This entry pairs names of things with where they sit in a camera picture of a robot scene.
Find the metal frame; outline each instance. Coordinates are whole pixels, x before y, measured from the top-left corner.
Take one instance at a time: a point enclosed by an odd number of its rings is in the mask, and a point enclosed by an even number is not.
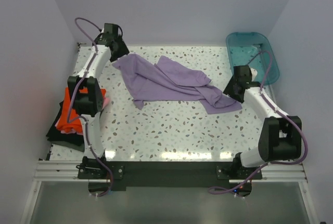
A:
[[[29,224],[36,205],[37,197],[42,182],[47,181],[76,181],[76,182],[105,182],[105,180],[78,179],[78,169],[81,161],[39,161],[33,178],[33,184],[24,208],[20,224]],[[310,224],[319,224],[318,216],[309,193],[308,183],[302,164],[299,165],[276,165],[270,164],[262,169],[261,180],[253,182],[298,182],[303,196],[304,205],[308,214]],[[230,183],[242,180],[230,180]]]

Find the black mounting plate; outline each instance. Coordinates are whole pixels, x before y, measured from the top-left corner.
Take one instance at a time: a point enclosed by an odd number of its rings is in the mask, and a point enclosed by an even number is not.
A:
[[[92,168],[86,160],[86,170],[80,170],[79,179],[106,179],[106,173],[89,172]],[[232,162],[105,162],[114,178],[113,191],[125,191],[126,187],[229,187],[229,180],[246,179],[256,168],[241,171],[236,177],[222,173]],[[253,179],[262,179],[261,172]]]

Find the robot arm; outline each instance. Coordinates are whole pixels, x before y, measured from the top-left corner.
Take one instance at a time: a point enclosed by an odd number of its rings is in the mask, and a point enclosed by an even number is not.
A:
[[[235,100],[245,101],[263,121],[258,146],[236,154],[231,173],[240,167],[257,167],[271,161],[297,159],[301,155],[301,135],[282,115],[288,116],[299,128],[301,120],[278,108],[265,90],[260,89],[260,83],[253,82],[256,75],[257,71],[248,65],[234,67],[234,76],[224,90],[224,94]]]
[[[85,126],[85,123],[87,122],[87,127],[83,128],[85,146],[84,156],[91,159],[95,157],[93,156],[89,145],[92,146],[98,157],[102,157],[105,150],[100,139],[99,126],[99,117],[103,108],[104,99],[97,79],[100,77],[108,60],[112,62],[129,53],[129,50],[122,39],[122,30],[120,35],[118,34],[118,29],[121,30],[118,25],[105,23],[101,33],[94,40],[98,52],[95,53],[95,50],[93,49],[86,64],[78,75],[70,76],[68,78],[68,89],[70,98],[72,98],[75,86],[80,79],[84,77],[84,73],[87,73],[84,81],[80,84],[79,89],[87,87],[88,93],[85,94],[78,91],[76,95],[74,95],[75,100],[73,108],[78,115],[83,117],[80,118],[82,126]]]

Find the glass panel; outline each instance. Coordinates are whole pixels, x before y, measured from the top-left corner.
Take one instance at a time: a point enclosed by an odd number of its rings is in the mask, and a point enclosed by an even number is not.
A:
[[[309,223],[298,183],[253,183],[242,200],[202,188],[127,188],[95,199],[87,182],[45,182],[31,223]]]

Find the lavender towel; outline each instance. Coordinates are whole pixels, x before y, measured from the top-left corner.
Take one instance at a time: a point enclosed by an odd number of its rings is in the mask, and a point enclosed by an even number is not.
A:
[[[121,71],[125,85],[141,110],[144,101],[183,100],[202,103],[208,114],[241,109],[236,100],[222,94],[202,71],[191,70],[161,56],[151,64],[137,54],[129,54],[112,64]]]

